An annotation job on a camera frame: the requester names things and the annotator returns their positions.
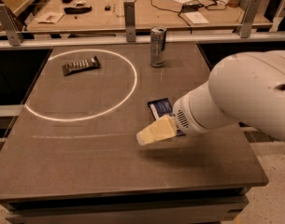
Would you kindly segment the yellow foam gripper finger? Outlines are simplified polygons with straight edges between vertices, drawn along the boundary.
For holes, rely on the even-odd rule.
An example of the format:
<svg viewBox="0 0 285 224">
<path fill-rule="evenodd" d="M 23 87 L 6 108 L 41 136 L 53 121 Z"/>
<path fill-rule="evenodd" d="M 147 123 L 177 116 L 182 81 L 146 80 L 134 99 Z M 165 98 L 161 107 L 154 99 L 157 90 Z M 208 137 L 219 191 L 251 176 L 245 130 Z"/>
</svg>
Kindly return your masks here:
<svg viewBox="0 0 285 224">
<path fill-rule="evenodd" d="M 174 120 L 170 116 L 164 115 L 140 131 L 136 135 L 136 140 L 141 146 L 145 146 L 175 137 L 177 129 Z"/>
</svg>

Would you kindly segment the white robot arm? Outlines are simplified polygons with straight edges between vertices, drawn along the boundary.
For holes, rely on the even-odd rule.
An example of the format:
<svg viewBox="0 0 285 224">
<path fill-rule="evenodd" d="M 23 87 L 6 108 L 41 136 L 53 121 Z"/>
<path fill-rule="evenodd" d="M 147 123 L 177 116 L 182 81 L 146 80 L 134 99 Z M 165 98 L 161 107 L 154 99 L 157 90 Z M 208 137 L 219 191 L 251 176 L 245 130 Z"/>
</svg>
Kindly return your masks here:
<svg viewBox="0 0 285 224">
<path fill-rule="evenodd" d="M 241 52 L 219 61 L 208 81 L 180 97 L 136 135 L 142 146 L 242 122 L 285 142 L 285 50 Z"/>
</svg>

